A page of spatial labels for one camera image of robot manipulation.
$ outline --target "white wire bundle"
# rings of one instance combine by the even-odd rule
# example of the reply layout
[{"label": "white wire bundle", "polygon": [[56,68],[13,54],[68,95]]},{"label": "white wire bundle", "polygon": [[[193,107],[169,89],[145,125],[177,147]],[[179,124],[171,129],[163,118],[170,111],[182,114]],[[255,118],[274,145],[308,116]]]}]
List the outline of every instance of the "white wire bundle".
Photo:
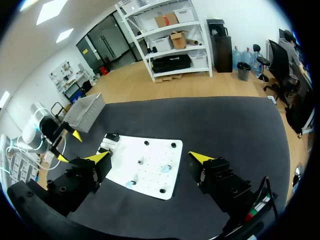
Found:
[{"label": "white wire bundle", "polygon": [[[63,146],[63,150],[62,150],[62,153],[61,153],[62,155],[64,154],[64,152],[65,152],[65,150],[66,150],[66,146],[67,146],[67,140],[66,140],[66,137],[64,137],[64,146]],[[57,164],[56,164],[54,167],[45,168],[45,167],[41,166],[41,165],[37,162],[37,160],[35,160],[35,159],[33,158],[33,156],[30,155],[30,153],[29,153],[27,150],[24,150],[24,149],[20,148],[20,147],[19,147],[19,144],[18,144],[18,146],[8,146],[8,147],[5,149],[5,155],[6,155],[6,158],[7,158],[8,162],[10,162],[9,156],[8,156],[8,153],[9,153],[9,150],[10,150],[10,149],[17,149],[17,150],[19,150],[20,153],[25,154],[29,159],[31,159],[32,161],[34,161],[40,168],[42,168],[42,169],[44,169],[44,170],[48,170],[48,171],[53,170],[53,169],[55,169],[56,167],[58,167],[59,164],[60,164],[60,162],[61,162],[61,161],[58,160]],[[1,169],[4,170],[6,173],[10,174],[10,172],[9,172],[8,170],[6,170],[6,169],[4,169],[4,168],[1,168]]]}]

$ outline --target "ceiling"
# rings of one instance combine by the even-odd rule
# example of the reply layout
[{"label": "ceiling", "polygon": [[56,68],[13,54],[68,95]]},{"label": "ceiling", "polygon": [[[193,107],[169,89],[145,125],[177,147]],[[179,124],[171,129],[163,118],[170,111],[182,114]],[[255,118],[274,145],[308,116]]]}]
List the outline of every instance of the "ceiling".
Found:
[{"label": "ceiling", "polygon": [[[119,0],[68,0],[61,13],[38,26],[36,22],[44,3],[18,12],[1,42],[0,96],[5,90],[11,95],[43,61],[68,44],[75,44],[88,25]],[[71,35],[56,43],[60,33],[74,28]]]}]

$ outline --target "water cooler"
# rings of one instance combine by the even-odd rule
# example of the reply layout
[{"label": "water cooler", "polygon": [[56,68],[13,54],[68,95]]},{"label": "water cooler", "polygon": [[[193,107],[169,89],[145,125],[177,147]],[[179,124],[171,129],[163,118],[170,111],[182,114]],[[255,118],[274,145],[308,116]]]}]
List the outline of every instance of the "water cooler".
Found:
[{"label": "water cooler", "polygon": [[214,67],[218,73],[232,73],[232,46],[222,19],[207,20],[212,44]]}]

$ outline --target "wooden floor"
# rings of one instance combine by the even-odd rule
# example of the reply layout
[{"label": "wooden floor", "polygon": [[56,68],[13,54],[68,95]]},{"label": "wooden floor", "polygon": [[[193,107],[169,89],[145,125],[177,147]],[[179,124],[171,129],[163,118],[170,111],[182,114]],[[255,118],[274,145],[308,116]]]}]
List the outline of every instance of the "wooden floor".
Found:
[{"label": "wooden floor", "polygon": [[[267,84],[272,84],[275,79],[271,73],[265,71],[265,74],[270,78],[270,82]],[[240,81],[236,72],[214,72],[213,77],[209,77],[207,72],[188,73],[182,79],[153,83],[144,63],[141,61],[102,76],[88,92],[88,95],[102,93],[107,104],[181,97],[249,96],[265,98],[268,95],[274,96],[275,93],[269,89],[264,92],[265,84],[252,73],[250,73],[248,82]],[[285,108],[280,100],[277,102],[277,107],[285,126],[289,144],[290,183],[292,183],[295,168],[299,164],[305,166],[307,163],[308,135],[299,139],[287,123]],[[287,201],[291,196],[292,187],[290,184]]]}]

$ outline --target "person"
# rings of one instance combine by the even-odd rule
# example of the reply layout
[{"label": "person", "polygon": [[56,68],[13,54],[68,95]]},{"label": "person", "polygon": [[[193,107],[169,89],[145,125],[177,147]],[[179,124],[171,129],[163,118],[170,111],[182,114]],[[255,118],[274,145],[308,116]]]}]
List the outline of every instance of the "person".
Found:
[{"label": "person", "polygon": [[298,53],[295,50],[296,43],[296,38],[289,30],[284,31],[284,38],[279,38],[279,45],[283,47],[288,53],[290,67],[289,75],[291,78],[289,79],[289,82],[294,85],[298,84],[299,78],[294,74],[293,64],[298,67],[302,75],[305,73],[304,66],[299,61]]}]

